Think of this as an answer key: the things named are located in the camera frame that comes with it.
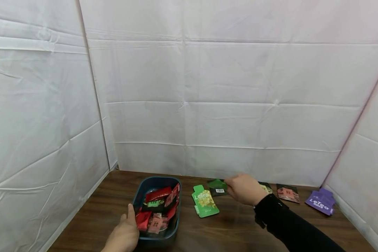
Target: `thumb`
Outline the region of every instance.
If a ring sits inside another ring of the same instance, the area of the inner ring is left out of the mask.
[[[136,226],[136,214],[134,213],[134,208],[132,204],[127,205],[127,222],[130,225]]]
[[[122,223],[123,221],[126,220],[126,214],[123,214],[121,217],[120,217],[120,223]]]

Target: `yellow-green packet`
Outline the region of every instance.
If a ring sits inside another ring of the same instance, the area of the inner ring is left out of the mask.
[[[205,190],[202,185],[196,185],[193,187],[195,190],[192,193],[192,198],[195,201],[195,210],[200,218],[210,215],[216,215],[220,212],[217,208],[209,190]]]

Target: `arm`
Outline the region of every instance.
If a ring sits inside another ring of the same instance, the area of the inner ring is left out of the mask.
[[[256,217],[289,251],[344,251],[339,245],[269,194],[255,206]]]
[[[255,206],[255,214],[269,233],[284,243],[289,251],[344,251],[339,245],[283,204],[267,194],[248,174],[228,178],[228,193],[245,205]]]

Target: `purple packet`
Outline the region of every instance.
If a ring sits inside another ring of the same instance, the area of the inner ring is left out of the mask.
[[[332,215],[334,210],[332,207],[333,204],[328,202],[325,198],[328,197],[324,197],[324,195],[318,191],[313,191],[305,203],[326,215]]]
[[[328,197],[327,195],[321,193],[320,191],[313,191],[310,197],[317,199],[319,201],[325,202],[328,207],[332,207],[335,204],[335,199],[332,197]]]
[[[328,197],[333,197],[333,193],[331,191],[326,190],[325,188],[319,189],[319,192],[328,196]]]

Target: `hand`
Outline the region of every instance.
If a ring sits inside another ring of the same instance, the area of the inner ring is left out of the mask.
[[[245,205],[255,206],[268,194],[249,174],[240,173],[224,182],[228,185],[227,191],[234,200]]]
[[[108,240],[102,252],[132,252],[139,241],[139,230],[136,225],[136,215],[134,214],[133,205],[127,206],[128,213],[120,217],[120,223],[117,225]]]

